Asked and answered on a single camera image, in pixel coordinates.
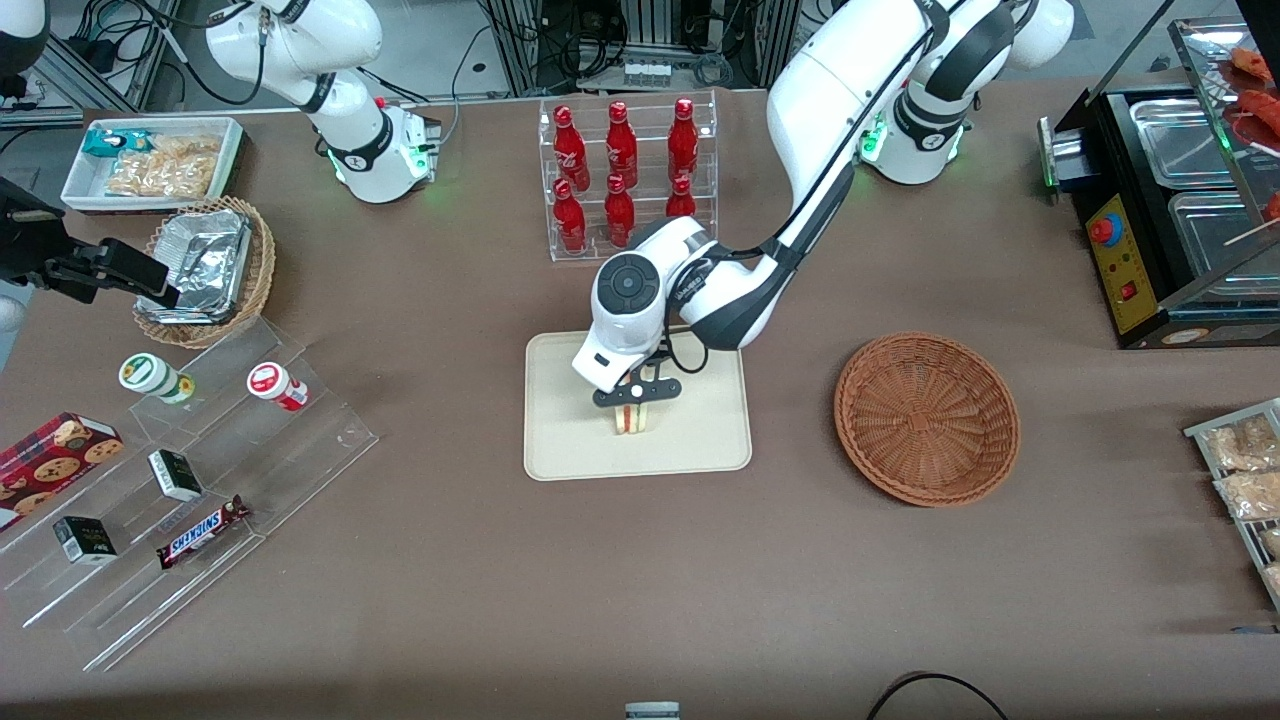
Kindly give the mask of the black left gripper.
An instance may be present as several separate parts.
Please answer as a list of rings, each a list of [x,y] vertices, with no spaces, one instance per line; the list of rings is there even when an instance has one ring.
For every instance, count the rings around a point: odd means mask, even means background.
[[[680,379],[663,375],[663,363],[644,363],[630,372],[611,392],[593,392],[596,407],[614,407],[622,413],[627,405],[641,405],[646,411],[653,402],[677,398],[684,387]]]

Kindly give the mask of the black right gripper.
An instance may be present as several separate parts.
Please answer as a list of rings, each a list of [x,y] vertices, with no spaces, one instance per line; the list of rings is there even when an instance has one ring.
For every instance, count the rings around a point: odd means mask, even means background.
[[[1,279],[27,284],[31,273],[45,270],[45,288],[82,304],[92,304],[100,290],[120,290],[173,309],[180,292],[166,281],[168,266],[116,238],[84,243],[76,265],[49,263],[70,252],[64,211],[40,201],[19,184],[1,178]]]

